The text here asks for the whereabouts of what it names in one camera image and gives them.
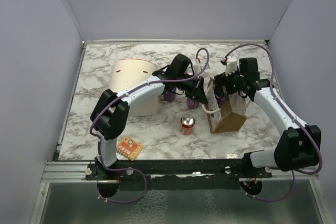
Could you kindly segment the purple soda can carried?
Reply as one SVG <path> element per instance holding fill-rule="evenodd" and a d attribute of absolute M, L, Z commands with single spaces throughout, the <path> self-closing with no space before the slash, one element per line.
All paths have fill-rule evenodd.
<path fill-rule="evenodd" d="M 215 96 L 215 99 L 217 101 L 218 108 L 221 109 L 226 99 L 220 98 L 217 95 Z"/>

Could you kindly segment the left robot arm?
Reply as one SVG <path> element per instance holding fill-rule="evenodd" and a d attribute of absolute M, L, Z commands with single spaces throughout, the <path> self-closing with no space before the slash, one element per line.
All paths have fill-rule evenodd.
<path fill-rule="evenodd" d="M 190 58 L 178 54 L 169 65 L 154 71 L 140 84 L 118 92 L 107 89 L 102 93 L 90 116 L 92 125 L 89 129 L 89 133 L 98 139 L 96 164 L 102 178 L 110 179 L 119 171 L 115 166 L 118 160 L 117 139 L 125 129 L 132 107 L 174 88 L 184 91 L 189 99 L 207 104 L 201 75 L 208 68 L 208 63 L 200 72 L 186 74 L 191 66 Z"/>

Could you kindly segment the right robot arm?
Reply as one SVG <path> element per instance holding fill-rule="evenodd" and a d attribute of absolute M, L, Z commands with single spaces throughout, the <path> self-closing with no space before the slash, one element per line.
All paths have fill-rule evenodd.
<path fill-rule="evenodd" d="M 257 59 L 228 57 L 221 63 L 226 69 L 214 78 L 215 94 L 223 98 L 238 93 L 243 98 L 250 98 L 266 113 L 280 134 L 274 150 L 244 154 L 242 173 L 246 177 L 254 177 L 265 167 L 287 172 L 318 165 L 321 130 L 297 117 L 271 82 L 260 77 Z"/>

